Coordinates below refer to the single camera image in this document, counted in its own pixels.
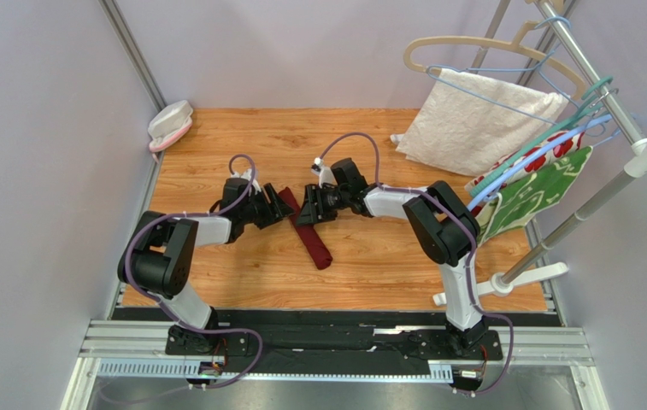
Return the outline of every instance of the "maroon towel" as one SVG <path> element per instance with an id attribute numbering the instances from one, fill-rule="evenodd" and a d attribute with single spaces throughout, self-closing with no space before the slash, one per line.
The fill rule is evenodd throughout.
<path id="1" fill-rule="evenodd" d="M 291 208 L 295 210 L 295 214 L 290 217 L 290 221 L 297 232 L 297 235 L 300 237 L 300 240 L 303 241 L 303 245 L 308 250 L 310 257 L 313 258 L 315 267 L 320 269 L 326 269 L 333 262 L 333 257 L 331 252 L 328 252 L 328 248 L 321 241 L 321 237 L 315 232 L 312 225 L 305 226 L 296 226 L 295 221 L 297 216 L 300 214 L 300 206 L 298 206 L 295 197 L 292 195 L 290 188 L 285 188 L 284 190 L 278 192 L 283 201 L 288 204 Z"/>

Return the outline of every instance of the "white cloth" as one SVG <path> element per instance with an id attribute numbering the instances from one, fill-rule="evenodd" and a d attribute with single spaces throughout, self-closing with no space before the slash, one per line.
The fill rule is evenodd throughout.
<path id="1" fill-rule="evenodd" d="M 439 77 L 549 120 L 558 118 L 568 104 L 566 98 L 555 92 L 546 94 L 477 74 L 443 69 Z M 546 122 L 498 107 L 438 81 L 403 134 L 397 151 L 409 160 L 475 176 L 549 127 Z"/>

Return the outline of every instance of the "green towel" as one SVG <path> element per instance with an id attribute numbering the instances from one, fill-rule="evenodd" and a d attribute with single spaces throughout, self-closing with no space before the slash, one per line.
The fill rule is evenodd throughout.
<path id="1" fill-rule="evenodd" d="M 538 212 L 560 202 L 592 151 L 592 147 L 579 149 L 500 190 L 497 199 L 488 202 L 476 217 L 481 227 L 478 243 L 522 228 Z"/>

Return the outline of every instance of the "wooden floor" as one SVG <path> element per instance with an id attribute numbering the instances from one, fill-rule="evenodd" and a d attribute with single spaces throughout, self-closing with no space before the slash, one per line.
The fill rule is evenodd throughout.
<path id="1" fill-rule="evenodd" d="M 171 147 L 150 208 L 163 212 L 205 211 L 221 198 L 229 177 L 227 162 L 237 153 L 253 157 L 261 184 L 289 186 L 299 202 L 306 184 L 317 178 L 313 159 L 346 132 L 370 133 L 381 151 L 381 181 L 397 186 L 450 183 L 461 198 L 467 177 L 412 161 L 394 150 L 389 135 L 404 132 L 413 109 L 198 109 L 189 133 Z M 326 157 L 350 156 L 373 182 L 373 149 L 364 138 L 348 138 Z M 234 164 L 242 172 L 244 160 Z M 432 295 L 442 291 L 437 266 L 421 251 L 404 220 L 363 218 L 339 212 L 316 226 L 333 255 L 333 264 L 315 269 L 288 220 L 259 231 L 253 225 L 231 245 L 198 248 L 190 281 L 200 296 L 219 308 L 325 308 L 433 310 Z M 528 251 L 523 231 L 488 242 L 477 253 L 478 280 L 507 270 Z M 124 305 L 149 300 L 129 289 Z M 545 310 L 539 284 L 516 289 L 506 298 L 486 296 L 490 310 Z"/>

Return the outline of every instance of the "white wall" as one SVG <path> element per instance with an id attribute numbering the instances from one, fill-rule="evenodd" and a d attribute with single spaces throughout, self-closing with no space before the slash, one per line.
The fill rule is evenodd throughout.
<path id="1" fill-rule="evenodd" d="M 574 35 L 647 134 L 647 2 L 580 2 Z M 564 202 L 539 216 L 551 231 L 631 157 L 624 138 L 596 150 Z M 558 279 L 570 325 L 582 325 L 613 409 L 647 408 L 647 175 L 551 253 L 571 272 Z"/>
<path id="2" fill-rule="evenodd" d="M 55 409 L 151 161 L 150 99 L 96 1 L 0 1 L 0 408 Z"/>
<path id="3" fill-rule="evenodd" d="M 433 80 L 403 65 L 412 40 L 482 36 L 498 0 L 119 0 L 169 101 L 195 107 L 418 108 Z M 513 1 L 498 35 L 538 11 Z M 529 38 L 532 42 L 537 36 Z M 469 67 L 475 48 L 430 47 L 423 63 Z M 522 67 L 493 52 L 488 66 Z"/>

